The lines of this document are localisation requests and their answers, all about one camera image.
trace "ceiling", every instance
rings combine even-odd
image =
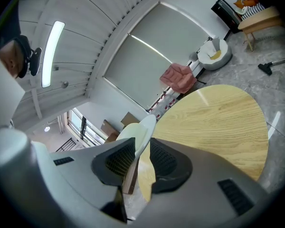
[[[84,98],[94,65],[121,20],[142,0],[19,0],[21,33],[43,54],[52,25],[65,23],[53,60],[51,85],[41,87],[42,65],[18,83],[26,91],[13,121],[23,131]],[[68,81],[67,88],[61,84]]]

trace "striped cushion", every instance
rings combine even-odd
[[[242,19],[247,19],[249,16],[254,15],[255,13],[264,10],[264,6],[261,3],[251,7],[243,16]]]

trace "pink chair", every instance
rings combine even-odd
[[[186,93],[192,88],[197,79],[189,66],[172,63],[160,80],[170,86],[177,93]]]

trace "gray floor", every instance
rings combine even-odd
[[[269,149],[265,167],[258,182],[268,192],[279,189],[285,182],[285,63],[272,67],[268,76],[257,65],[285,57],[285,30],[273,27],[254,33],[256,43],[250,51],[242,32],[232,34],[227,42],[233,58],[216,71],[205,71],[200,81],[210,85],[233,85],[248,92],[261,107],[268,127]],[[197,83],[194,89],[204,87]],[[135,185],[133,195],[124,196],[128,218],[135,219],[146,205]]]

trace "railing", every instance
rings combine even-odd
[[[56,152],[72,150],[75,145],[76,143],[72,140],[72,138],[70,138],[58,150],[56,150]]]

